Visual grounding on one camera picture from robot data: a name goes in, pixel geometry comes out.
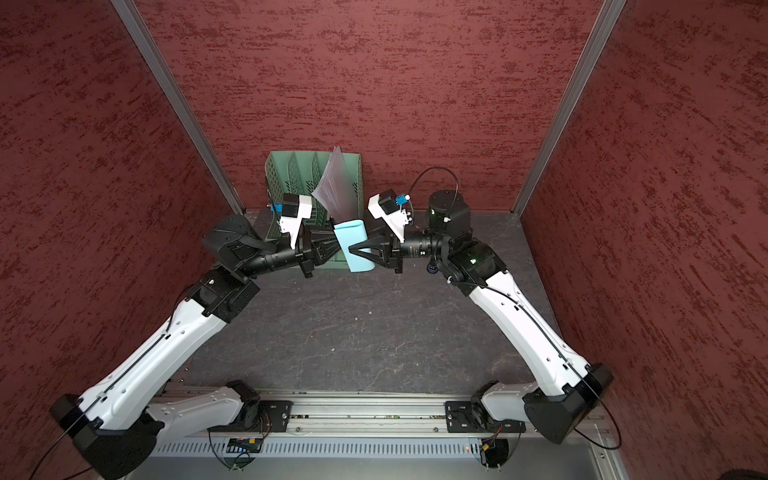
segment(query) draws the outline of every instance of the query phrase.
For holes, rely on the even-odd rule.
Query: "light blue cloth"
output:
[[[338,225],[335,225],[334,228],[334,233],[339,240],[341,251],[344,252],[344,257],[346,257],[346,264],[349,267],[349,271],[367,272],[368,270],[373,270],[373,267],[376,266],[374,262],[349,252],[350,245],[368,240],[366,226],[363,224],[362,220],[350,220],[349,222],[339,223]],[[362,251],[371,253],[371,249],[369,248],[364,248]]]

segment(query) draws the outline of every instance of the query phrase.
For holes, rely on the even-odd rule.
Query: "robotic arm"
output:
[[[592,410],[612,380],[605,367],[570,348],[525,299],[506,265],[488,245],[472,237],[470,210],[458,191],[429,199],[429,226],[412,225],[403,208],[408,198],[392,190],[370,199],[369,210],[385,226],[349,248],[396,273],[403,257],[429,259],[499,326],[531,368],[536,382],[492,383],[473,397],[474,424],[488,431],[508,420],[531,422],[560,443]],[[128,359],[80,396],[64,395],[51,413],[82,456],[105,480],[137,468],[157,445],[216,425],[252,430],[261,415],[259,395],[242,382],[213,394],[171,404],[151,404],[171,375],[215,333],[230,323],[259,292],[254,280],[298,266],[306,278],[339,251],[333,230],[304,226],[311,199],[284,195],[280,218],[285,234],[261,240],[247,219],[223,219],[203,242],[217,258],[164,322]],[[368,253],[367,249],[376,251]]]
[[[280,226],[285,234],[277,243],[261,240],[242,215],[219,222],[203,238],[217,263],[184,294],[170,318],[99,383],[80,396],[63,395],[51,407],[65,434],[105,480],[132,472],[157,445],[216,425],[245,431],[256,425],[259,395],[242,382],[182,402],[149,402],[200,345],[253,299],[259,292],[257,276],[298,266],[310,278],[315,266],[339,251],[330,229],[304,227],[298,235],[308,200],[283,196]]]
[[[429,258],[427,270],[441,272],[480,306],[520,352],[536,382],[492,383],[473,402],[475,423],[530,422],[548,440],[561,443],[597,405],[613,376],[590,365],[541,318],[525,298],[502,259],[472,236],[470,210],[458,191],[440,190],[429,198],[428,227],[411,224],[403,196],[388,190],[371,198],[369,210],[389,229],[352,245],[350,253],[402,272],[403,257]]]

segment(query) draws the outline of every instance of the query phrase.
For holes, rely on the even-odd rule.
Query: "wire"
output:
[[[221,463],[221,465],[224,465],[225,467],[227,467],[227,470],[231,470],[232,467],[227,465],[227,463],[224,460],[219,458],[219,454],[216,453],[216,449],[214,448],[214,441],[210,438],[210,429],[208,429],[208,444],[210,445],[210,450],[214,454],[214,457],[216,457],[216,460],[218,460],[219,463]]]
[[[238,465],[237,465],[237,460],[239,460],[239,459],[240,459],[240,457],[242,457],[243,455],[248,455],[248,458],[246,459],[246,460],[247,460],[246,464],[245,464],[245,465],[243,465],[242,467],[240,467],[240,466],[238,466]],[[240,471],[242,472],[242,471],[243,471],[243,468],[247,467],[247,466],[248,466],[248,465],[251,463],[251,461],[253,461],[253,458],[250,456],[250,452],[241,452],[241,453],[240,453],[240,454],[239,454],[237,457],[235,457],[235,459],[232,461],[232,468],[230,468],[230,470],[240,470]]]
[[[266,434],[264,434],[264,436],[261,437],[262,440],[264,440],[266,436],[269,435],[270,432],[272,431],[272,421],[270,420],[270,416],[267,415],[266,412],[264,413],[264,416],[266,417]]]
[[[93,467],[88,467],[85,470],[81,470],[81,471],[75,473],[74,475],[69,475],[67,478],[62,478],[61,480],[72,480],[74,477],[77,477],[79,475],[83,475],[85,472],[88,472],[88,471],[90,471],[92,469],[93,469]]]
[[[90,404],[90,405],[88,406],[88,408],[86,408],[86,409],[85,409],[85,411],[84,411],[84,412],[82,412],[82,413],[80,414],[80,416],[79,416],[79,417],[77,417],[77,418],[76,418],[76,420],[74,420],[74,421],[73,421],[73,422],[72,422],[72,423],[69,425],[69,427],[67,427],[67,428],[66,428],[66,430],[64,430],[64,432],[63,432],[61,435],[59,435],[59,437],[56,439],[56,441],[55,441],[55,442],[53,442],[53,445],[51,445],[51,448],[49,448],[48,450],[46,450],[46,451],[45,451],[45,453],[42,455],[42,457],[40,457],[40,460],[38,460],[38,463],[37,463],[37,465],[35,465],[35,468],[34,468],[34,469],[32,469],[32,473],[29,475],[29,478],[28,478],[28,480],[32,480],[32,479],[35,477],[35,474],[36,474],[36,473],[38,472],[38,470],[40,469],[40,465],[42,465],[43,461],[44,461],[44,460],[45,460],[45,459],[46,459],[46,458],[47,458],[47,457],[48,457],[48,456],[51,454],[51,452],[53,452],[53,449],[54,449],[54,448],[56,447],[56,445],[57,445],[57,444],[58,444],[58,443],[61,441],[61,439],[63,439],[63,438],[64,438],[64,437],[65,437],[65,436],[66,436],[66,435],[69,433],[69,431],[70,431],[70,430],[72,430],[72,428],[73,428],[75,425],[77,425],[77,424],[78,424],[78,422],[80,422],[80,420],[81,420],[83,417],[85,417],[85,414],[87,414],[87,413],[88,413],[88,412],[89,412],[89,411],[90,411],[90,410],[91,410],[91,409],[92,409],[92,408],[93,408],[93,407],[94,407],[94,406],[95,406],[95,405],[96,405],[96,404],[97,404],[97,403],[98,403],[100,400],[102,400],[102,399],[106,399],[106,395],[107,395],[107,392],[109,392],[110,390],[112,390],[112,388],[113,388],[113,387],[114,387],[114,386],[115,386],[115,385],[116,385],[118,382],[120,382],[120,380],[122,380],[122,379],[123,379],[123,377],[124,377],[124,376],[125,376],[125,375],[126,375],[128,372],[130,372],[130,371],[131,371],[131,369],[133,369],[133,368],[136,366],[136,364],[137,364],[137,363],[139,363],[139,362],[141,361],[141,359],[143,359],[143,358],[144,358],[144,357],[145,357],[145,356],[146,356],[146,355],[147,355],[147,354],[148,354],[148,353],[149,353],[149,352],[150,352],[150,351],[151,351],[151,350],[152,350],[152,349],[153,349],[153,348],[154,348],[154,347],[155,347],[155,346],[158,344],[158,343],[160,343],[160,341],[161,341],[162,339],[164,339],[164,338],[167,338],[167,337],[166,337],[166,334],[168,333],[168,330],[170,330],[170,325],[171,325],[171,324],[174,322],[174,317],[176,316],[176,308],[178,308],[178,306],[179,306],[179,303],[181,303],[181,300],[182,300],[183,296],[185,296],[185,295],[187,294],[187,291],[188,291],[188,290],[189,290],[191,287],[192,287],[191,285],[187,286],[187,288],[185,288],[184,290],[182,290],[182,291],[181,291],[181,293],[179,294],[179,296],[177,296],[177,297],[176,297],[176,302],[174,303],[174,311],[171,313],[170,317],[168,318],[168,324],[167,324],[167,325],[166,325],[166,327],[165,327],[165,333],[164,333],[162,336],[160,336],[160,337],[159,337],[157,340],[155,340],[155,342],[154,342],[154,343],[153,343],[153,344],[152,344],[152,345],[151,345],[151,346],[150,346],[148,349],[146,349],[146,350],[145,350],[145,351],[144,351],[144,352],[143,352],[143,353],[142,353],[142,354],[139,356],[139,358],[137,358],[137,359],[136,359],[136,361],[135,361],[135,362],[133,362],[133,363],[131,364],[131,366],[129,366],[127,369],[125,369],[125,370],[124,370],[124,371],[123,371],[123,372],[122,372],[122,373],[121,373],[121,374],[120,374],[120,375],[119,375],[119,376],[118,376],[118,377],[117,377],[117,378],[116,378],[116,379],[115,379],[115,380],[114,380],[114,381],[113,381],[113,382],[112,382],[112,383],[111,383],[111,384],[110,384],[110,385],[109,385],[109,386],[108,386],[106,389],[104,389],[104,391],[103,391],[103,392],[100,392],[98,395],[96,395],[96,400],[94,400],[94,401],[93,401],[93,403],[92,403],[92,404]],[[77,474],[75,474],[75,476],[77,476],[77,475],[80,475],[81,473],[85,473],[85,472],[86,472],[86,471],[83,471],[83,472],[77,473]]]
[[[496,430],[496,433],[494,433],[494,434],[493,434],[493,436],[492,436],[490,439],[486,439],[486,440],[483,440],[481,443],[490,443],[490,442],[494,442],[494,445],[495,445],[495,440],[496,440],[496,437],[498,437],[498,434],[499,434],[501,431],[502,431],[502,426],[501,426],[501,425],[499,425],[499,426],[498,426],[498,430]]]
[[[45,451],[45,453],[43,454],[43,456],[42,456],[42,457],[40,457],[40,460],[38,460],[38,463],[37,463],[37,465],[35,465],[35,468],[33,468],[33,469],[32,469],[32,473],[31,473],[31,474],[29,474],[29,479],[28,479],[28,480],[32,480],[32,479],[35,477],[35,474],[36,474],[36,473],[38,472],[38,470],[40,469],[40,465],[42,465],[42,464],[43,464],[43,461],[44,461],[44,460],[45,460],[45,459],[46,459],[46,458],[47,458],[47,457],[48,457],[48,456],[51,454],[51,452],[53,452],[53,449],[54,449],[54,448],[56,448],[56,445],[58,445],[58,443],[61,441],[61,439],[63,439],[63,438],[64,438],[64,437],[65,437],[65,436],[66,436],[66,435],[69,433],[69,431],[70,431],[70,430],[72,430],[72,427],[74,427],[75,425],[77,425],[77,424],[78,424],[78,422],[80,422],[80,419],[82,419],[82,418],[85,416],[85,414],[86,414],[86,413],[88,413],[88,411],[89,411],[89,410],[91,410],[91,409],[94,407],[94,405],[96,405],[96,403],[97,403],[99,400],[101,400],[101,396],[97,396],[97,397],[96,397],[96,400],[94,400],[94,401],[93,401],[93,403],[92,403],[92,404],[90,404],[90,405],[88,406],[88,408],[86,408],[86,409],[85,409],[85,411],[84,411],[84,412],[82,412],[82,413],[80,414],[80,416],[79,416],[79,417],[77,417],[77,418],[76,418],[76,420],[75,420],[74,422],[72,422],[72,423],[69,425],[69,427],[67,427],[67,428],[66,428],[66,430],[64,430],[64,432],[63,432],[61,435],[59,435],[59,436],[58,436],[58,438],[56,439],[56,441],[55,441],[55,442],[53,442],[53,445],[51,445],[51,447],[50,447],[48,450],[46,450],[46,451]]]
[[[568,368],[570,368],[570,369],[573,371],[573,373],[575,373],[575,374],[576,374],[576,376],[578,376],[578,378],[579,378],[579,379],[580,379],[580,380],[581,380],[581,381],[582,381],[582,382],[583,382],[583,383],[584,383],[584,384],[585,384],[585,385],[586,385],[586,386],[587,386],[587,387],[588,387],[588,388],[589,388],[589,389],[592,391],[592,393],[594,394],[594,397],[595,397],[595,398],[598,400],[598,403],[600,403],[600,405],[601,405],[601,406],[602,406],[602,407],[605,409],[605,412],[608,414],[608,417],[611,419],[611,421],[613,422],[614,426],[616,427],[616,435],[618,436],[618,444],[617,444],[616,446],[612,446],[612,447],[609,447],[609,446],[606,446],[606,445],[602,445],[602,444],[600,444],[600,443],[597,443],[596,441],[594,441],[594,440],[590,439],[590,438],[589,438],[589,437],[587,437],[587,436],[586,436],[584,433],[582,433],[582,432],[579,432],[579,431],[578,431],[576,428],[574,428],[574,431],[575,431],[577,434],[579,434],[579,435],[581,435],[582,437],[584,437],[585,439],[589,440],[589,442],[590,442],[590,443],[592,443],[593,445],[596,445],[596,446],[598,446],[598,447],[600,447],[600,448],[602,448],[602,449],[605,449],[605,450],[618,450],[618,449],[620,449],[620,448],[621,448],[621,443],[622,443],[622,438],[621,438],[621,429],[619,428],[619,424],[616,422],[616,418],[614,418],[614,415],[611,413],[610,409],[608,409],[608,407],[605,405],[605,402],[603,402],[603,400],[600,398],[600,396],[598,395],[598,393],[594,391],[594,389],[592,388],[592,386],[591,386],[589,383],[587,383],[587,381],[586,381],[586,380],[584,380],[584,377],[583,377],[583,376],[581,376],[581,374],[580,374],[580,373],[579,373],[579,372],[578,372],[578,371],[577,371],[577,370],[576,370],[576,369],[575,369],[575,368],[574,368],[574,367],[571,365],[571,363],[568,361],[568,359],[567,359],[567,358],[565,358],[565,355],[563,355],[563,353],[560,351],[560,349],[557,347],[557,345],[555,345],[555,344],[554,344],[554,342],[553,342],[553,341],[552,341],[552,339],[549,337],[549,335],[547,335],[547,333],[545,332],[545,330],[544,330],[544,329],[541,327],[541,325],[539,325],[538,321],[536,321],[536,319],[535,319],[535,318],[534,318],[534,317],[533,317],[533,316],[532,316],[532,315],[531,315],[531,314],[530,314],[530,313],[529,313],[529,312],[528,312],[528,311],[527,311],[527,310],[526,310],[526,309],[525,309],[525,308],[524,308],[524,307],[523,307],[523,306],[522,306],[522,305],[521,305],[521,304],[520,304],[520,303],[519,303],[517,300],[515,300],[514,298],[512,298],[511,296],[509,296],[507,293],[504,293],[504,292],[502,292],[502,291],[496,290],[496,289],[495,289],[495,288],[493,288],[492,286],[487,286],[487,285],[480,285],[479,283],[475,283],[475,282],[467,282],[467,281],[462,281],[462,282],[459,282],[459,281],[457,281],[457,280],[451,281],[451,283],[454,283],[454,284],[465,284],[465,285],[473,285],[473,286],[478,286],[478,287],[480,287],[480,288],[484,288],[484,289],[487,289],[487,290],[491,290],[492,292],[496,292],[496,293],[498,293],[499,295],[502,295],[502,296],[504,296],[504,297],[506,297],[506,298],[510,299],[510,300],[512,301],[512,303],[514,303],[514,305],[515,305],[516,307],[518,307],[520,310],[522,310],[522,312],[523,312],[525,315],[527,315],[529,319],[531,319],[531,321],[534,323],[534,325],[536,325],[536,327],[538,328],[538,330],[541,332],[541,334],[544,336],[544,338],[546,338],[546,339],[547,339],[547,341],[549,342],[549,344],[550,344],[550,345],[552,345],[552,348],[555,350],[555,352],[557,352],[557,353],[558,353],[558,355],[560,356],[560,358],[562,358],[562,359],[563,359],[563,361],[565,362],[565,365],[567,365],[567,366],[568,366]]]
[[[214,454],[214,457],[216,457],[216,460],[218,460],[218,461],[219,461],[219,463],[220,463],[221,465],[224,465],[224,467],[226,467],[226,468],[227,468],[227,470],[228,470],[228,471],[230,471],[230,472],[231,472],[231,471],[233,471],[233,470],[241,470],[241,471],[242,471],[242,470],[243,470],[243,468],[244,468],[244,467],[247,467],[247,466],[250,464],[250,462],[253,460],[253,457],[251,457],[251,456],[250,456],[250,452],[241,452],[241,453],[240,453],[240,454],[239,454],[237,457],[235,457],[235,459],[232,461],[232,465],[228,465],[228,464],[227,464],[227,463],[226,463],[226,462],[223,460],[223,458],[221,458],[221,457],[220,457],[220,456],[219,456],[219,455],[216,453],[216,449],[214,448],[214,441],[213,441],[213,440],[211,439],[211,437],[210,437],[210,429],[208,429],[208,444],[210,445],[210,450],[211,450],[211,452]],[[243,455],[248,455],[248,459],[247,459],[247,460],[248,460],[248,463],[246,463],[245,465],[243,465],[242,467],[240,467],[240,466],[238,466],[238,465],[237,465],[237,461],[238,461],[238,460],[240,459],[240,457],[242,457]]]
[[[512,455],[515,453],[515,450],[518,449],[518,445],[520,445],[520,437],[523,435],[523,431],[520,430],[518,432],[518,441],[515,442],[515,447],[509,452],[509,455],[507,456],[507,461],[509,461],[510,458],[512,458]]]
[[[413,223],[413,225],[415,226],[416,217],[415,217],[415,214],[413,213],[413,202],[410,199],[408,200],[408,205],[411,207],[411,223]]]
[[[243,233],[243,232],[236,232],[234,230],[225,230],[223,228],[214,228],[213,231],[219,232],[219,233],[234,233],[235,235],[246,235],[246,233]]]
[[[272,205],[272,208],[271,208],[271,210],[272,210],[272,220],[270,221],[270,226],[266,229],[266,233],[264,234],[264,240],[266,240],[267,238],[269,238],[270,232],[272,231],[272,226],[275,224],[277,206],[275,205],[275,200],[272,199],[272,192],[270,192],[270,187],[269,187],[270,182],[267,180],[266,177],[264,178],[264,182],[267,185],[267,187],[266,187],[266,194],[270,198],[270,205]]]
[[[411,196],[411,193],[413,192],[413,188],[416,186],[416,184],[421,180],[421,178],[424,176],[425,173],[427,173],[430,170],[444,170],[451,174],[453,177],[453,180],[456,182],[456,190],[453,192],[453,200],[451,201],[451,206],[448,208],[448,212],[445,213],[446,218],[451,217],[451,212],[453,211],[453,204],[456,203],[456,197],[458,197],[458,177],[456,177],[456,174],[454,174],[452,171],[450,171],[448,168],[445,167],[430,167],[424,170],[422,173],[419,174],[418,177],[413,181],[413,184],[411,185],[411,188],[408,190],[408,196]],[[413,204],[411,204],[411,215],[413,215]]]

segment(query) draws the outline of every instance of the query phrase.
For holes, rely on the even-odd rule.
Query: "metal base plate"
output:
[[[290,409],[293,402],[288,400],[262,400],[259,415],[269,418],[267,423],[270,433],[284,433],[290,421]]]
[[[472,402],[445,402],[445,423],[449,433],[523,433],[525,424],[517,420],[493,421],[488,428],[483,429],[475,424],[472,417]]]

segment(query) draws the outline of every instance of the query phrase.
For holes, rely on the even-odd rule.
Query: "red wall panel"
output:
[[[601,1],[137,3],[248,207],[269,151],[338,144],[368,194],[439,164],[473,208],[507,210]]]
[[[50,405],[167,318],[229,209],[108,1],[2,2],[0,48],[0,477],[26,478]]]
[[[630,0],[523,216],[637,480],[768,471],[766,20]]]

